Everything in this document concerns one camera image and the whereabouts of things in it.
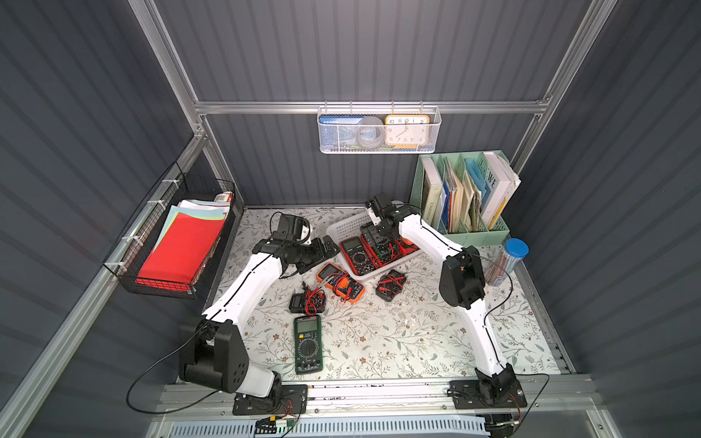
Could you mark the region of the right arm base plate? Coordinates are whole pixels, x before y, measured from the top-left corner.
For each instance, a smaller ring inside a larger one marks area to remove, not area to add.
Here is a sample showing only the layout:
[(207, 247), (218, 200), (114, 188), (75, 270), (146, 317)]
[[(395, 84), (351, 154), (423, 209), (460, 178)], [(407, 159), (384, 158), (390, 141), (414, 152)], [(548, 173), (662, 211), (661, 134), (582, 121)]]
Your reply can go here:
[(523, 409), (529, 405), (519, 381), (499, 391), (489, 388), (484, 381), (450, 381), (447, 396), (458, 410)]

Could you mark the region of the orange multimeter diagonal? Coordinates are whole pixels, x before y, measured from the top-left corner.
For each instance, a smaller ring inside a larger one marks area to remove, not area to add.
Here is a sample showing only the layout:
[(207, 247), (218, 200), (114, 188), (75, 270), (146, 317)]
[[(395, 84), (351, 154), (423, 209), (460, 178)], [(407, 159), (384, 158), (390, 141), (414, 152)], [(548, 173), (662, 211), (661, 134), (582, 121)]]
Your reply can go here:
[(321, 268), (317, 273), (317, 280), (342, 301), (352, 304), (357, 303), (365, 292), (363, 284), (332, 263), (327, 263)]

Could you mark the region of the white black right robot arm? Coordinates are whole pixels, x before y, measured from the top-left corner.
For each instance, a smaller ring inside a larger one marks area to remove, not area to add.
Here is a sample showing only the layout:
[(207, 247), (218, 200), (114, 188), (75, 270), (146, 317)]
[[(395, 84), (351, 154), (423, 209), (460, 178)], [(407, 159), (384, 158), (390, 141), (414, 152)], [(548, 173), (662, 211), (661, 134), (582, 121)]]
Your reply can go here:
[(410, 205), (396, 204), (383, 193), (365, 203), (381, 235), (406, 239), (441, 266), (439, 293), (463, 319), (473, 349), (480, 397), (488, 404), (507, 398), (518, 383), (487, 316), (482, 257), (474, 246), (458, 246), (440, 234)]

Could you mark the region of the tiny black multimeter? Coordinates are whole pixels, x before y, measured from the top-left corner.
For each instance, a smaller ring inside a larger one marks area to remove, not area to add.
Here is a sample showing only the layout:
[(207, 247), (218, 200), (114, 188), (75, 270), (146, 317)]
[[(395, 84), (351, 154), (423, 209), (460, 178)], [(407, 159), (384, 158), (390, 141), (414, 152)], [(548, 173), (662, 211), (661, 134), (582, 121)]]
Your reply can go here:
[(327, 298), (324, 294), (293, 294), (288, 305), (292, 314), (314, 316), (326, 310)]

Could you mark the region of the dark green multimeter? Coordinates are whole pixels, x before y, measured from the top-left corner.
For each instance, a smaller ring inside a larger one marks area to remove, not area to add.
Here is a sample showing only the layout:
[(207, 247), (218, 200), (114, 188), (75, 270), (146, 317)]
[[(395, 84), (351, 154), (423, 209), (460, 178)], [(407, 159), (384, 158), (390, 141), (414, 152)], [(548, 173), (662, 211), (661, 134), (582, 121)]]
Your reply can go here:
[(398, 259), (401, 251), (398, 244), (379, 233), (373, 223), (361, 226), (361, 240), (376, 268), (382, 268)]
[(323, 370), (321, 317), (301, 316), (293, 321), (295, 372), (311, 374)]

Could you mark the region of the small red multimeter with leads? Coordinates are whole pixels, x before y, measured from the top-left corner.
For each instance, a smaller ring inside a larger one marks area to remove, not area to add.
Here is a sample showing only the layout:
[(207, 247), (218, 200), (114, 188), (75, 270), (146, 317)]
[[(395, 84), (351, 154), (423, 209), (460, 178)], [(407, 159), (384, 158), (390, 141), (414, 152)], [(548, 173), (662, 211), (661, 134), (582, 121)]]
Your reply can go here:
[(399, 239), (396, 240), (396, 243), (399, 246), (400, 249), (400, 254), (405, 257), (408, 256), (414, 252), (417, 252), (419, 250), (419, 247), (416, 246), (412, 241), (400, 237)]

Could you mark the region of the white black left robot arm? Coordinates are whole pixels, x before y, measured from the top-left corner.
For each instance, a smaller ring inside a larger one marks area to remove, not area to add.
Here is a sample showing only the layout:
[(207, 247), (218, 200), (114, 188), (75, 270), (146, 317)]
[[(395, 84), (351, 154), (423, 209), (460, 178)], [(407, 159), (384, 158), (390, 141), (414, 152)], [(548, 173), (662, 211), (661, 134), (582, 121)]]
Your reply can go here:
[(239, 277), (199, 319), (181, 326), (179, 377), (217, 391), (271, 398), (280, 386), (277, 372), (251, 361), (243, 341), (248, 320), (263, 294), (288, 266), (299, 275), (340, 253), (330, 237), (309, 244), (262, 239)]

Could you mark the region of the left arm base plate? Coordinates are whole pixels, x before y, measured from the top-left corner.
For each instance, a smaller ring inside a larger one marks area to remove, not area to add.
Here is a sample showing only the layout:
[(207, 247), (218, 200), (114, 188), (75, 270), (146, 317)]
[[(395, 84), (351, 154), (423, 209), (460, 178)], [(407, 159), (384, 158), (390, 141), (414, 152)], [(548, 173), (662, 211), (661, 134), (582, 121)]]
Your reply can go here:
[(235, 395), (232, 410), (234, 416), (297, 415), (307, 410), (309, 387), (305, 384), (281, 385), (265, 398), (252, 395)]

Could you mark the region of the red ANENG multimeter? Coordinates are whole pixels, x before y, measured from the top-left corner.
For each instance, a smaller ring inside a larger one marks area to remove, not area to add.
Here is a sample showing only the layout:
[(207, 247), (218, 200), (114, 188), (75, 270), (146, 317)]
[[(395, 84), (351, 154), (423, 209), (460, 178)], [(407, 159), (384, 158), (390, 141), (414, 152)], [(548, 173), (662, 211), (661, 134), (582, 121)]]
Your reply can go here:
[(363, 241), (359, 237), (351, 237), (341, 242), (341, 251), (357, 276), (364, 276), (376, 270)]
[(394, 240), (383, 240), (380, 243), (377, 243), (370, 238), (361, 237), (361, 242), (363, 242), (370, 260), (376, 268), (387, 266), (397, 259), (403, 257), (400, 254), (398, 244)]

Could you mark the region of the small black multimeter with leads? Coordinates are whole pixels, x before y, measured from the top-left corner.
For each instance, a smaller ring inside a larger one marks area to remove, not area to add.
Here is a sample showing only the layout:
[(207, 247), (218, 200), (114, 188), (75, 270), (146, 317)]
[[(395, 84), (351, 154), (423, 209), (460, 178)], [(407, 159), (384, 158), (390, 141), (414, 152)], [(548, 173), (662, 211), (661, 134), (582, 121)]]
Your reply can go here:
[(391, 269), (379, 279), (375, 294), (386, 302), (392, 302), (403, 291), (406, 281), (404, 273)]

